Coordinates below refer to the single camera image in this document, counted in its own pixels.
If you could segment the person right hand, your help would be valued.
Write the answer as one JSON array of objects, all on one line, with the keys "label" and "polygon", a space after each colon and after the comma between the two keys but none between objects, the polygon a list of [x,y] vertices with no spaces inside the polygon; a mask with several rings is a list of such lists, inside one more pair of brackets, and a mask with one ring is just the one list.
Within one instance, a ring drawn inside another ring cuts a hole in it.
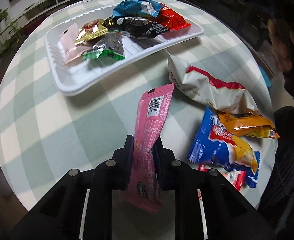
[{"label": "person right hand", "polygon": [[277,26],[272,19],[267,22],[269,37],[272,43],[271,51],[274,64],[281,72],[288,72],[292,69],[292,62],[289,59],[289,50],[286,44],[278,36]]}]

